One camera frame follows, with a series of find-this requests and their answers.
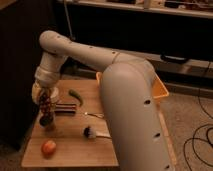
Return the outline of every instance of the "orange basket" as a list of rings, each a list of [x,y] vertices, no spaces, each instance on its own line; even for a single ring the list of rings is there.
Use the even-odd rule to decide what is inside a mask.
[[[98,84],[100,84],[101,75],[102,75],[101,72],[96,73],[96,79],[97,79]],[[169,92],[168,92],[167,88],[165,87],[163,82],[160,80],[158,75],[156,75],[156,79],[155,79],[154,85],[152,87],[152,94],[153,94],[154,100],[157,104],[159,104],[163,98],[169,96]]]

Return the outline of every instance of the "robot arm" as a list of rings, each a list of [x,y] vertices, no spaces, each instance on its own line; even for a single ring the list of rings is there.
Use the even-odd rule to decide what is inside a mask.
[[[41,89],[54,88],[68,56],[103,72],[101,102],[121,171],[174,170],[151,94],[156,74],[148,61],[75,43],[53,31],[42,33],[40,44],[45,52],[35,77]]]

